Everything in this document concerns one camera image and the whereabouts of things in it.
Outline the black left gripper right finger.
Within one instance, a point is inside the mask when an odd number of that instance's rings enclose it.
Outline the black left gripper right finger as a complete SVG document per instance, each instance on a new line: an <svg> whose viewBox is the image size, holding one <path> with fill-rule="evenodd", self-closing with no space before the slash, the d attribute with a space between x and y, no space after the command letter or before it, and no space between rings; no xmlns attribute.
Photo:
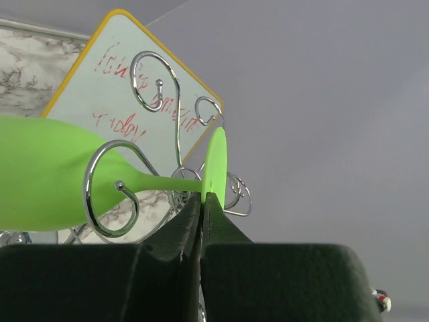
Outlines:
<svg viewBox="0 0 429 322"><path fill-rule="evenodd" d="M260 244L206 196L201 285L209 321L380 321L365 269L335 244Z"/></svg>

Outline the green plastic wine glass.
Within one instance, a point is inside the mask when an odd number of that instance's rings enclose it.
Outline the green plastic wine glass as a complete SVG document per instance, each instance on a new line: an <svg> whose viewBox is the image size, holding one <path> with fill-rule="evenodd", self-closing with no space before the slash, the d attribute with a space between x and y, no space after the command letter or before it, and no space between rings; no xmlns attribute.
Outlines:
<svg viewBox="0 0 429 322"><path fill-rule="evenodd" d="M133 193L214 193L225 200L227 140L213 131L202 180L162 177L134 168L97 134L63 121L1 117L1 228L55 231L96 219Z"/></svg>

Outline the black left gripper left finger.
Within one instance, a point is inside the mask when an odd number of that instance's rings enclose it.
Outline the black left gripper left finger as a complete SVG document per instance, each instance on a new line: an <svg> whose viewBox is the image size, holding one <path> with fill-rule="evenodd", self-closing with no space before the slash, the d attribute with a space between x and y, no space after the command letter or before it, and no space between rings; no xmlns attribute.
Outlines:
<svg viewBox="0 0 429 322"><path fill-rule="evenodd" d="M138 244L6 246L2 321L197 321L200 195Z"/></svg>

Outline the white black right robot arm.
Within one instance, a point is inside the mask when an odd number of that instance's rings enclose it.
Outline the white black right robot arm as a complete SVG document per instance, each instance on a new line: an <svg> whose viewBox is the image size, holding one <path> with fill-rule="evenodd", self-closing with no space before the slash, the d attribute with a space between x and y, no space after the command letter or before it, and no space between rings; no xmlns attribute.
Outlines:
<svg viewBox="0 0 429 322"><path fill-rule="evenodd" d="M389 295L384 290L379 290L375 288L373 288L371 292L372 292L372 295L375 297L379 311L381 313L390 312L392 303Z"/></svg>

